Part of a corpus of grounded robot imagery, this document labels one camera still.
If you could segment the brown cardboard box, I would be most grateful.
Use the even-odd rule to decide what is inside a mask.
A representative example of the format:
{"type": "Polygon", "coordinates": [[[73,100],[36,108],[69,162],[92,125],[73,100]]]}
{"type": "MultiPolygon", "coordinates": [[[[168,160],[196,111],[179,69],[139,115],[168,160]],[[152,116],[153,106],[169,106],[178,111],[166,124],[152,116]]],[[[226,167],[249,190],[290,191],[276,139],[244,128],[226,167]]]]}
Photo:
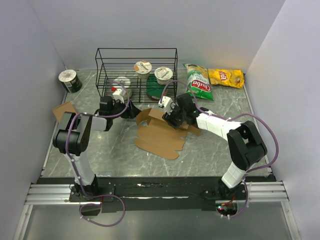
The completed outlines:
{"type": "Polygon", "coordinates": [[[169,126],[163,119],[164,112],[148,108],[136,116],[138,130],[134,144],[136,147],[167,160],[175,160],[183,150],[188,133],[201,135],[201,130],[186,122],[178,129],[169,126]]]}

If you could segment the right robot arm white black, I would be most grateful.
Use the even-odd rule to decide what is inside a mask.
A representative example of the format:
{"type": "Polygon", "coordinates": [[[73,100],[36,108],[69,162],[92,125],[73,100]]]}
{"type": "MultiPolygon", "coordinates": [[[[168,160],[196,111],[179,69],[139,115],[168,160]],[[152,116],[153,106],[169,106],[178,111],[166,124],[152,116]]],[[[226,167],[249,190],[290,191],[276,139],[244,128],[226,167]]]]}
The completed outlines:
{"type": "Polygon", "coordinates": [[[158,106],[164,110],[162,118],[174,129],[178,129],[182,123],[187,123],[227,141],[231,164],[218,187],[218,193],[223,199],[228,200],[236,194],[236,186],[240,184],[247,171],[268,152],[252,121],[238,122],[218,117],[207,108],[197,107],[188,93],[179,95],[176,101],[163,96],[158,106]]]}

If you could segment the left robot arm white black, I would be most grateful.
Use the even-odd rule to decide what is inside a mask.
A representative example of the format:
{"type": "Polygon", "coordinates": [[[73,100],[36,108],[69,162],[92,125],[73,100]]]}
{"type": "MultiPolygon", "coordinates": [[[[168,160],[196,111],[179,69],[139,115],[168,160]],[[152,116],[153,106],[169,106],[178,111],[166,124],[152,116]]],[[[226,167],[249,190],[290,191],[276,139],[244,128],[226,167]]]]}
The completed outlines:
{"type": "Polygon", "coordinates": [[[74,191],[87,201],[94,201],[99,195],[98,179],[86,153],[91,132],[107,132],[114,119],[134,119],[140,112],[130,99],[122,102],[107,95],[100,98],[99,108],[94,114],[67,111],[62,115],[52,144],[71,166],[74,191]]]}

